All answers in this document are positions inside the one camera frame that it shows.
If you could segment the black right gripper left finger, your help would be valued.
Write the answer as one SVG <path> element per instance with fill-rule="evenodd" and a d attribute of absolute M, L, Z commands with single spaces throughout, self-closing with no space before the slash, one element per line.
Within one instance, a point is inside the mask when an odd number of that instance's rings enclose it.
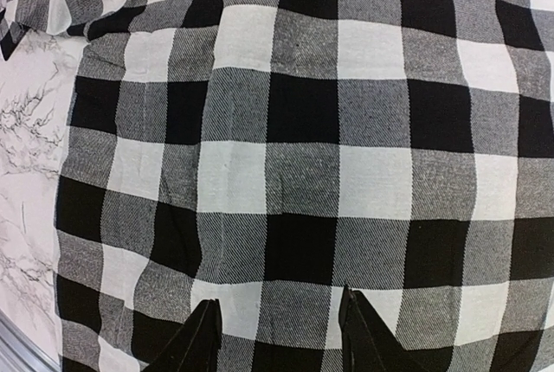
<path fill-rule="evenodd" d="M 220 301 L 204 299 L 144 371 L 215 372 L 221 345 Z"/>

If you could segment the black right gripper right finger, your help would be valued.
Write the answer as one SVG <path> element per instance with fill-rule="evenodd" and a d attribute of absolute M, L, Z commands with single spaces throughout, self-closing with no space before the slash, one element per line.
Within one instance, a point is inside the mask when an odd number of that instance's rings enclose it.
<path fill-rule="evenodd" d="M 338 311 L 343 371 L 423 372 L 361 291 L 345 285 Z"/>

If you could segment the black white checked shirt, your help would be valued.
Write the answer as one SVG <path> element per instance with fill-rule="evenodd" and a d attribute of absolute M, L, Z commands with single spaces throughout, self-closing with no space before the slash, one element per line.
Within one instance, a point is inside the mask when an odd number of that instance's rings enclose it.
<path fill-rule="evenodd" d="M 361 291 L 426 371 L 553 368 L 553 0 L 6 0 L 86 40 L 55 204 L 64 371 L 343 371 Z"/>

